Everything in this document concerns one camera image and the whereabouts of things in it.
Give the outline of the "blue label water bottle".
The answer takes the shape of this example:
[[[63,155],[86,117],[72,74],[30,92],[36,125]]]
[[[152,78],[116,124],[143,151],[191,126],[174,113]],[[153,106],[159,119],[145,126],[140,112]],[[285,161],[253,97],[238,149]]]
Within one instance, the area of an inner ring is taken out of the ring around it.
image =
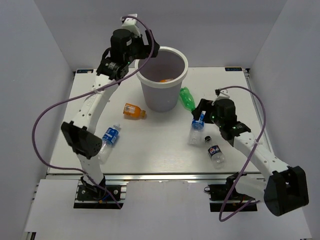
[[[98,153],[98,161],[100,165],[103,165],[107,162],[113,146],[117,142],[120,130],[121,125],[114,124],[113,126],[109,127],[102,136],[102,147]]]
[[[188,136],[188,144],[198,146],[202,141],[202,134],[204,130],[204,113],[200,114],[198,120],[193,119],[191,122],[191,127]]]

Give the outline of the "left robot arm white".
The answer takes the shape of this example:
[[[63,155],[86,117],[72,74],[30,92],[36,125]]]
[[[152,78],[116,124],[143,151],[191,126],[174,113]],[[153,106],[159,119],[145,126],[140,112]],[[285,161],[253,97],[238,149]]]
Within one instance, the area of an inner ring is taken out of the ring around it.
[[[105,176],[98,160],[102,139],[95,135],[99,118],[121,80],[129,72],[129,65],[135,60],[154,58],[160,48],[150,30],[145,32],[148,44],[141,35],[127,29],[112,33],[111,46],[102,54],[96,70],[91,93],[85,98],[78,113],[70,122],[63,122],[61,131],[67,144],[77,155],[84,171],[83,181],[89,184],[88,193],[99,200],[105,196]]]

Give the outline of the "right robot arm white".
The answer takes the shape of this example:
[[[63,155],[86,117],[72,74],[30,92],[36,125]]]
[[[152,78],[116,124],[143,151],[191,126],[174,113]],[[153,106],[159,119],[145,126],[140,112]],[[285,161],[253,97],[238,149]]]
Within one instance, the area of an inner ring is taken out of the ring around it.
[[[300,166],[289,166],[260,145],[251,129],[237,120],[232,100],[202,98],[191,113],[196,119],[204,113],[204,123],[215,124],[222,138],[245,155],[264,177],[264,181],[260,181],[242,170],[229,176],[226,180],[225,200],[236,200],[246,195],[265,203],[275,216],[282,216],[309,204],[305,171]]]

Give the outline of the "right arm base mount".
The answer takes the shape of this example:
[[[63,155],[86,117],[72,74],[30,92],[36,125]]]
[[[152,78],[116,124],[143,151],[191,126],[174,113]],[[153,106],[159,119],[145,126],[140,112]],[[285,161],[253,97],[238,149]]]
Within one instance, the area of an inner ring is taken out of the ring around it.
[[[209,206],[212,213],[218,213],[220,211],[222,203],[238,175],[239,173],[237,172],[227,177],[225,183],[209,184],[203,189],[203,191],[209,195]],[[256,200],[245,194],[238,193],[236,189],[234,189],[225,205],[224,211],[234,212],[250,200],[252,200],[252,202],[242,209],[242,212],[257,212]]]

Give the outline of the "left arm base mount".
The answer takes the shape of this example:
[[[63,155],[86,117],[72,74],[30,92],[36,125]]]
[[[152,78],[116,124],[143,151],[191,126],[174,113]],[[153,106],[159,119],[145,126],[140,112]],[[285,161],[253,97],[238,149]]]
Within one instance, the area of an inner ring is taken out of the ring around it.
[[[105,188],[112,194],[112,196],[103,191],[100,195],[92,196],[90,191],[86,189],[84,184],[79,180],[76,188],[74,198],[74,209],[89,209],[89,210],[119,210],[122,208],[126,198],[127,183],[125,181],[107,180]]]

